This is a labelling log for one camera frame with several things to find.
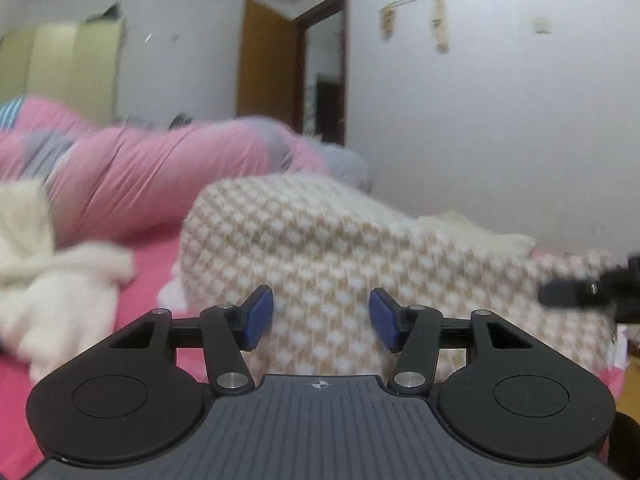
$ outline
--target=dark door frame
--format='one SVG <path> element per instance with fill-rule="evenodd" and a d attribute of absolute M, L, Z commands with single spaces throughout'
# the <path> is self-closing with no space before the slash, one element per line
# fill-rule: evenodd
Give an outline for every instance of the dark door frame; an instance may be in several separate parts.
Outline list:
<path fill-rule="evenodd" d="M 296 45 L 296 102 L 294 104 L 294 126 L 297 132 L 302 133 L 304 127 L 304 95 L 305 95 L 305 66 L 306 66 L 306 30 L 316 23 L 327 19 L 329 16 L 343 11 L 342 13 L 342 49 L 340 55 L 340 65 L 342 69 L 342 142 L 344 145 L 346 126 L 346 75 L 347 75 L 347 35 L 348 35 L 348 0 L 325 0 L 307 12 L 300 14 L 293 22 L 298 30 L 298 44 Z"/>

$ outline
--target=blue striped pillow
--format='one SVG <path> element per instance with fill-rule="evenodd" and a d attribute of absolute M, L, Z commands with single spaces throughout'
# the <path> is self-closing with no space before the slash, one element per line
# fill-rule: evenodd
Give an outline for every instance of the blue striped pillow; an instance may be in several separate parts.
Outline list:
<path fill-rule="evenodd" d="M 15 126 L 25 96 L 16 97 L 0 105 L 0 130 L 11 130 Z"/>

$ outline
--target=pink duvet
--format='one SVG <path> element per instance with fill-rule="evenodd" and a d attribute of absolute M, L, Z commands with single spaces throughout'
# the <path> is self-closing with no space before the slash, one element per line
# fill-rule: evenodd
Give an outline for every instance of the pink duvet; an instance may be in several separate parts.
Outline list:
<path fill-rule="evenodd" d="M 55 102 L 26 98 L 0 132 L 0 178 L 46 180 L 60 245 L 179 224 L 222 178 L 298 171 L 329 174 L 308 140 L 267 118 L 99 130 Z"/>

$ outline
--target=white towel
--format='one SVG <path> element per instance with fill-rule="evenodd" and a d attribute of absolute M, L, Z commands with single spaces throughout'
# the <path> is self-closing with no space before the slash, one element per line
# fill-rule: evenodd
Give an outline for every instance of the white towel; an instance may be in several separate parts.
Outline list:
<path fill-rule="evenodd" d="M 119 286 L 135 276 L 115 244 L 54 245 L 41 182 L 0 184 L 0 345 L 33 382 L 111 333 Z"/>

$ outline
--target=cream wardrobe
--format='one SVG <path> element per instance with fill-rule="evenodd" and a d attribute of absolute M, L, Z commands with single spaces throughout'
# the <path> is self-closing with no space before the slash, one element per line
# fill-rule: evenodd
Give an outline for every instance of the cream wardrobe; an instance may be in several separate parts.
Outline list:
<path fill-rule="evenodd" d="M 0 103 L 28 94 L 55 99 L 97 124 L 115 117 L 122 22 L 55 23 L 4 35 Z"/>

